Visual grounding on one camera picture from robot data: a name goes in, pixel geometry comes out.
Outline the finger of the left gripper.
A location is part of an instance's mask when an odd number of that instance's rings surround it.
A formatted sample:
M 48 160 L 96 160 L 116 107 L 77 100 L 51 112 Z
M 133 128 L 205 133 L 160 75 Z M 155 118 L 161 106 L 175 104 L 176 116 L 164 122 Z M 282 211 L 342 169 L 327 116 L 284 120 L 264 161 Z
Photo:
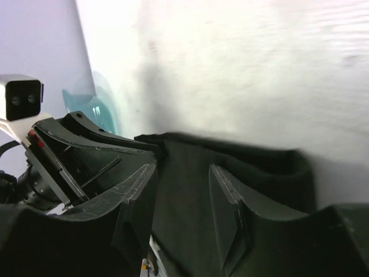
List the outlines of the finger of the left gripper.
M 78 136 L 62 126 L 62 118 L 47 118 L 33 125 L 33 139 L 66 140 L 88 147 L 78 153 L 86 183 L 82 188 L 88 192 L 89 200 L 125 181 L 145 164 L 154 164 L 151 151 L 103 144 Z
M 80 111 L 68 113 L 64 116 L 62 118 L 62 126 L 78 136 L 85 137 L 97 143 L 151 151 L 156 158 L 161 157 L 161 149 L 158 145 L 147 144 L 106 132 L 95 125 Z

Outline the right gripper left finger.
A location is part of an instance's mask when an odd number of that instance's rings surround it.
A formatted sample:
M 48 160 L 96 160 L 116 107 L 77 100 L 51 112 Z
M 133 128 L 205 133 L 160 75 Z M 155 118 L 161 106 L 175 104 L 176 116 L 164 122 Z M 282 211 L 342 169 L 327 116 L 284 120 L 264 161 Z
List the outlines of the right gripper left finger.
M 111 245 L 127 260 L 147 254 L 157 188 L 157 166 L 145 164 L 125 181 L 62 214 L 62 219 L 114 222 Z

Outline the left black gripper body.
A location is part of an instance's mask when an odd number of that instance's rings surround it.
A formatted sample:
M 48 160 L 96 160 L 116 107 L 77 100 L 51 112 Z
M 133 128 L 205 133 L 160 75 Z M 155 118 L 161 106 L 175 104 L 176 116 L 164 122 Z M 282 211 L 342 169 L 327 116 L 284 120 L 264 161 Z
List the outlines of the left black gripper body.
M 28 139 L 28 145 L 16 140 L 1 145 L 1 155 L 23 146 L 27 167 L 19 176 L 1 171 L 1 204 L 28 205 L 50 211 L 60 204 L 76 207 L 89 200 L 82 186 L 86 175 L 77 160 L 88 147 L 66 140 Z

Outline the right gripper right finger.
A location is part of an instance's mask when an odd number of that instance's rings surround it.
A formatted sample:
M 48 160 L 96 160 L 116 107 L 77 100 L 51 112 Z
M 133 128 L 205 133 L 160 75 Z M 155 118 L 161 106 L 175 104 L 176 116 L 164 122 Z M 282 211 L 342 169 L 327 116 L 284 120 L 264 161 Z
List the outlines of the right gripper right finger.
M 307 213 L 270 199 L 214 164 L 209 190 L 222 274 L 317 273 L 317 228 Z

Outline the black long sleeve shirt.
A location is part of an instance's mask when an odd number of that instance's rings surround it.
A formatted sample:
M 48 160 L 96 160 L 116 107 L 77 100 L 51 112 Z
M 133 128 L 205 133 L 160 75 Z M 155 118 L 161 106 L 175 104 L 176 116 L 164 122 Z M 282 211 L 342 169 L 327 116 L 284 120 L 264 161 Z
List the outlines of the black long sleeve shirt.
M 228 170 L 249 187 L 305 213 L 316 209 L 314 177 L 296 150 L 276 150 L 180 133 L 146 134 L 158 145 L 152 232 L 169 276 L 220 276 L 209 193 L 209 167 Z

